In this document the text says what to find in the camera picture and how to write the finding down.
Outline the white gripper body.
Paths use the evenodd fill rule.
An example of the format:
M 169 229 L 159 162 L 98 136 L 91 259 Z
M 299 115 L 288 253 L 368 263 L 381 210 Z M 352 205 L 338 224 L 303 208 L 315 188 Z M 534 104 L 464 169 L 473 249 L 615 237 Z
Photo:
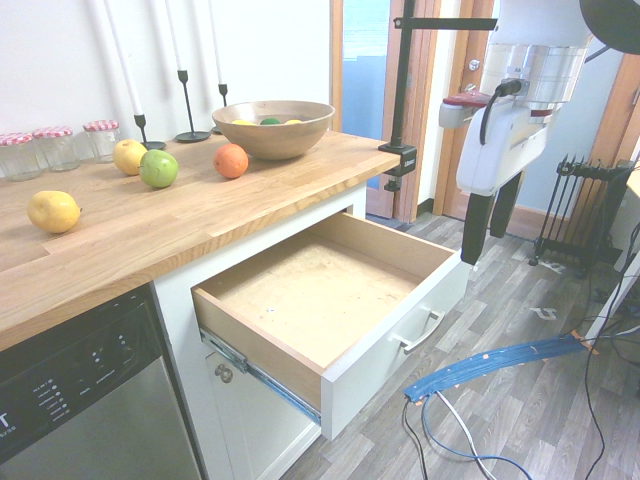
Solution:
M 543 152 L 551 124 L 531 117 L 531 110 L 513 101 L 494 104 L 480 141 L 484 115 L 473 116 L 462 149 L 456 182 L 467 193 L 491 196 Z

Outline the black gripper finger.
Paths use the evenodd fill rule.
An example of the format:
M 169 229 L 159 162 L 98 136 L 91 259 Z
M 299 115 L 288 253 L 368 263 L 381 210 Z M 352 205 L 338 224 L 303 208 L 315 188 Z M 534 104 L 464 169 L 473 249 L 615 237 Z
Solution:
M 493 237 L 502 238 L 506 233 L 520 191 L 522 174 L 517 173 L 498 192 L 490 221 L 490 235 Z
M 469 197 L 464 221 L 461 260 L 475 265 L 484 246 L 486 230 L 494 205 L 494 196 L 472 193 Z

